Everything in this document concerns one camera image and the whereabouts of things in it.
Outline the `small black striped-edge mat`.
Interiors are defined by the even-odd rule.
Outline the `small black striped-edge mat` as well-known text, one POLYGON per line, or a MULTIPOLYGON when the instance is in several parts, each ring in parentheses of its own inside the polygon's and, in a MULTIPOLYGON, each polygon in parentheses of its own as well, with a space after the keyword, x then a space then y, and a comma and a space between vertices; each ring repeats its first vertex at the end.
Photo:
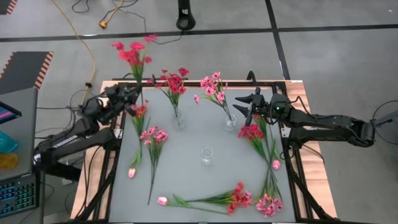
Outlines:
POLYGON ((18 0, 0 0, 0 15, 10 15, 14 11, 18 0))

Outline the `yellow plastic object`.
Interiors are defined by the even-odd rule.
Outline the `yellow plastic object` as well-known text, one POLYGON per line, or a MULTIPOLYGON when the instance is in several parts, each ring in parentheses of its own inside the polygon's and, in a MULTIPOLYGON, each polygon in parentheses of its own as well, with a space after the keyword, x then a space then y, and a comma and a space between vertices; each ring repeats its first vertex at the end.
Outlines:
POLYGON ((18 156, 13 153, 0 153, 0 169, 13 169, 18 164, 18 156))

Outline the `pink flower bunch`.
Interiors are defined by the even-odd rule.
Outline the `pink flower bunch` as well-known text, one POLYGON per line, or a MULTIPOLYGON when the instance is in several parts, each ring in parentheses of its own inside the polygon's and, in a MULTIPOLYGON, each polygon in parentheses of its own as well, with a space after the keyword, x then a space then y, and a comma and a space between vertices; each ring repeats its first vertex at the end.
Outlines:
POLYGON ((256 208, 264 218, 273 217, 278 211, 284 209, 282 194, 279 190, 277 177, 270 165, 266 172, 266 179, 261 191, 261 196, 256 200, 256 208))
POLYGON ((159 129, 157 126, 151 127, 145 130, 139 136, 140 140, 143 140, 144 145, 147 146, 150 157, 150 190, 147 204, 150 204, 150 199, 152 197, 152 190, 155 181, 155 174, 157 166, 159 163, 159 157, 162 152, 164 142, 166 142, 168 134, 163 130, 159 129))
POLYGON ((221 72, 214 72, 212 76, 206 76, 200 80, 200 88, 205 91, 204 94, 194 95, 194 102, 198 105, 201 99, 206 99, 217 106, 221 107, 226 115, 230 116, 231 112, 226 99, 226 91, 228 84, 223 83, 221 72))

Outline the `grey stand leg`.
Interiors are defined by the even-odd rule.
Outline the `grey stand leg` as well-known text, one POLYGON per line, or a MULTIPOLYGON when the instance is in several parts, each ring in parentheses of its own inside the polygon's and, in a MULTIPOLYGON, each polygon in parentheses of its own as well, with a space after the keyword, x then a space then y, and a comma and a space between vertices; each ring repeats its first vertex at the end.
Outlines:
POLYGON ((396 123, 398 125, 398 110, 388 113, 379 119, 373 120, 373 126, 375 127, 380 127, 388 123, 396 123))

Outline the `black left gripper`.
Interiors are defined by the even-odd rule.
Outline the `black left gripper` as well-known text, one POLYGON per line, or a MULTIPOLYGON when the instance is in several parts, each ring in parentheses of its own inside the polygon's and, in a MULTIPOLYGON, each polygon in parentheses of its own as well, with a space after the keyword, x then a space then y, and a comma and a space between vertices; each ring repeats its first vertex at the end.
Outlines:
POLYGON ((124 108, 126 112, 132 116, 136 116, 134 95, 140 95, 142 92, 142 86, 121 86, 113 85, 105 88, 105 94, 108 98, 106 106, 108 108, 124 108))

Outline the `grey desk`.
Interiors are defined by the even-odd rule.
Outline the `grey desk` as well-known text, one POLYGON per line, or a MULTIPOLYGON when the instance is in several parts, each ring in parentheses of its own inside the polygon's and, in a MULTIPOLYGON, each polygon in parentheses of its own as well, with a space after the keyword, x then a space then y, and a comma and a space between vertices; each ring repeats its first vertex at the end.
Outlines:
POLYGON ((13 169, 0 169, 0 181, 3 181, 28 174, 33 169, 37 89, 32 87, 0 95, 0 102, 22 113, 20 118, 0 124, 0 131, 18 143, 13 151, 17 155, 18 163, 13 169))

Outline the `orange-red flower bunch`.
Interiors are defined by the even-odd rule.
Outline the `orange-red flower bunch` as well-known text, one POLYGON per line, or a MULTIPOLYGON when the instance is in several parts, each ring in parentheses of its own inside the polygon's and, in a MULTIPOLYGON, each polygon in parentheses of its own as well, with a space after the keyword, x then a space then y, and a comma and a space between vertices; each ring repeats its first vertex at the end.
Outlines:
POLYGON ((232 215, 238 208, 248 208, 252 204, 252 195, 244 189, 244 182, 238 182, 233 190, 206 198, 191 199, 187 202, 203 202, 226 207, 226 213, 232 215))
POLYGON ((271 127, 261 115, 254 116, 254 122, 243 126, 238 134, 239 138, 247 139, 254 150, 270 164, 274 158, 275 139, 271 127))
POLYGON ((139 140, 139 148, 136 151, 132 161, 130 168, 136 168, 139 167, 141 164, 141 158, 142 158, 142 139, 141 139, 141 134, 144 132, 144 125, 145 125, 145 115, 147 113, 147 105, 148 105, 148 100, 144 101, 143 105, 133 105, 133 111, 136 113, 134 117, 131 118, 131 121, 133 123, 133 126, 136 130, 136 134, 139 140))

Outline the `pink tulip with green stem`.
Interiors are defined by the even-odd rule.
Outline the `pink tulip with green stem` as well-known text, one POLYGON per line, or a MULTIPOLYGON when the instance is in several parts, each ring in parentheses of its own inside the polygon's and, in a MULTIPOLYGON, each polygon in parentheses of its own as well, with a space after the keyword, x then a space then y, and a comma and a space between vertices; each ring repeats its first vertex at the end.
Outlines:
POLYGON ((144 130, 148 127, 149 123, 150 123, 150 119, 148 120, 148 122, 145 122, 145 116, 136 116, 133 117, 132 119, 132 123, 134 125, 134 128, 136 130, 137 133, 137 137, 139 140, 139 148, 136 151, 134 157, 132 158, 129 170, 128 170, 128 177, 130 179, 134 178, 140 164, 141 164, 141 160, 142 160, 142 139, 141 139, 141 134, 144 132, 144 130))
POLYGON ((193 206, 191 204, 189 204, 187 201, 185 201, 184 199, 182 199, 181 197, 177 196, 177 195, 173 195, 173 200, 168 199, 167 197, 158 197, 157 199, 157 203, 161 206, 171 206, 171 207, 183 207, 183 208, 188 208, 188 209, 194 209, 194 210, 200 210, 200 211, 204 211, 204 212, 210 212, 210 213, 217 213, 217 214, 221 214, 221 215, 228 215, 228 213, 225 212, 219 212, 216 210, 211 210, 211 209, 207 209, 207 208, 200 208, 200 207, 196 207, 193 206))
POLYGON ((264 117, 260 116, 258 121, 258 125, 260 130, 263 133, 263 138, 266 142, 266 149, 268 154, 269 165, 274 169, 280 169, 280 160, 276 147, 276 139, 273 137, 273 133, 271 130, 271 125, 266 123, 264 117))

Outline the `large black striped-edge mat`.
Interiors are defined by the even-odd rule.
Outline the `large black striped-edge mat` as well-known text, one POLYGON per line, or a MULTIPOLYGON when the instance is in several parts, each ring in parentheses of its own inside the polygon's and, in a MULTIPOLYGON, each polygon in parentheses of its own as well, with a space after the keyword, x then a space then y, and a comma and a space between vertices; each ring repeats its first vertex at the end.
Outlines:
POLYGON ((0 95, 43 85, 54 52, 13 52, 0 73, 0 95))

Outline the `light wooden side board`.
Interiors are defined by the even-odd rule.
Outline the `light wooden side board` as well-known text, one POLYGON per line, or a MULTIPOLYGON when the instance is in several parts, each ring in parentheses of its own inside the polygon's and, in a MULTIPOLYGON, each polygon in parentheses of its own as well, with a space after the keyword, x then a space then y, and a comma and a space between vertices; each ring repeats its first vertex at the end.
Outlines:
MULTIPOLYGON (((81 215, 88 208, 90 202, 95 200, 95 195, 106 183, 106 180, 115 176, 115 172, 112 170, 117 168, 118 155, 118 151, 106 151, 98 146, 86 150, 83 156, 85 165, 82 168, 76 194, 73 198, 71 219, 81 215)), ((101 197, 98 198, 88 217, 89 220, 102 221, 109 218, 113 184, 114 180, 109 183, 101 197)))
MULTIPOLYGON (((293 106, 299 110, 310 110, 307 94, 303 81, 286 80, 287 96, 294 101, 296 97, 301 97, 301 101, 294 103, 293 106)), ((321 206, 324 211, 333 218, 337 217, 333 197, 331 194, 328 177, 320 145, 316 141, 309 141, 299 150, 300 156, 293 159, 293 167, 297 172, 298 163, 303 167, 303 178, 305 179, 307 189, 321 206)))

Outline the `tall smooth glass vase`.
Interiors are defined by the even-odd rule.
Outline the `tall smooth glass vase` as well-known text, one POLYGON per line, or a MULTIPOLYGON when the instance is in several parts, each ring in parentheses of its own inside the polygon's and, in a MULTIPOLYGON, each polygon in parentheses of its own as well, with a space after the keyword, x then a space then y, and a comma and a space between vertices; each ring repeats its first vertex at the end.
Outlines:
POLYGON ((204 147, 201 151, 201 162, 204 165, 211 164, 213 150, 210 147, 204 147))

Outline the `red flower bunch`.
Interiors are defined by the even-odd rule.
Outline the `red flower bunch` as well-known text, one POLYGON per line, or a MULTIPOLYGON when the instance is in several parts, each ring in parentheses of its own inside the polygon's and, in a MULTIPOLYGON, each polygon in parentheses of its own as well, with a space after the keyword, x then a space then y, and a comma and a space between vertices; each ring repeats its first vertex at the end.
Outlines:
POLYGON ((146 55, 146 47, 155 40, 157 40, 157 35, 152 34, 144 36, 143 41, 131 42, 128 47, 122 42, 114 42, 111 44, 111 46, 119 52, 118 58, 129 64, 131 73, 138 86, 142 85, 145 65, 152 62, 152 57, 146 55))
POLYGON ((186 76, 190 71, 185 67, 180 67, 178 73, 169 73, 168 70, 162 70, 162 75, 159 77, 160 82, 156 80, 156 84, 152 84, 152 77, 146 81, 147 84, 151 84, 157 89, 161 90, 162 93, 169 99, 173 110, 178 108, 180 97, 186 92, 187 88, 184 83, 186 76))

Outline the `black angled bar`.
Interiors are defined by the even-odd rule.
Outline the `black angled bar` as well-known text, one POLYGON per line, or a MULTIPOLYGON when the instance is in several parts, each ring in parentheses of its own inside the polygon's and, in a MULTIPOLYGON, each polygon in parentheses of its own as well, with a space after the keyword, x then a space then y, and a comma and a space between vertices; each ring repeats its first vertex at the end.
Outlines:
POLYGON ((79 181, 81 175, 81 169, 76 168, 74 166, 62 164, 60 162, 56 162, 54 164, 41 165, 40 169, 44 171, 48 175, 56 176, 59 178, 79 181))

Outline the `black table frame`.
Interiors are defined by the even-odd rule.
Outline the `black table frame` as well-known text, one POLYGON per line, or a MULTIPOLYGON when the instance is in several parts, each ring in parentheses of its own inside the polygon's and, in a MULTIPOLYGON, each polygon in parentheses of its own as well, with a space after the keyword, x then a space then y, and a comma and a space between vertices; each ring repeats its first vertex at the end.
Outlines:
MULTIPOLYGON (((285 81, 286 80, 258 80, 257 83, 253 85, 250 80, 229 80, 228 83, 230 84, 231 88, 239 90, 242 90, 244 88, 250 90, 257 86, 261 88, 268 87, 278 93, 282 93, 287 96, 285 81)), ((292 158, 292 166, 293 166, 293 159, 299 156, 300 156, 299 151, 296 151, 292 158)), ((298 163, 297 173, 298 176, 300 177, 300 180, 303 182, 304 185, 306 185, 305 179, 303 178, 304 176, 303 167, 300 162, 298 163)), ((295 212, 298 214, 300 218, 317 217, 315 210, 310 206, 310 202, 308 201, 308 199, 304 197, 303 193, 301 193, 297 185, 294 185, 293 187, 292 196, 294 198, 294 205, 297 206, 295 212)), ((102 221, 94 220, 95 223, 106 222, 106 221, 107 220, 102 220, 102 221)))

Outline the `short diamond-cut glass vase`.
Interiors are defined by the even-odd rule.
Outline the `short diamond-cut glass vase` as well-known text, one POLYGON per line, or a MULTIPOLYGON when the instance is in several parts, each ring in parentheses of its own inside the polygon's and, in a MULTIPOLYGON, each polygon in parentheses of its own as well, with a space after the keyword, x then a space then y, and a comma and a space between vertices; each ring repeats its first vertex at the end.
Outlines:
POLYGON ((224 117, 224 129, 227 131, 232 131, 238 124, 238 119, 235 115, 226 115, 224 117))

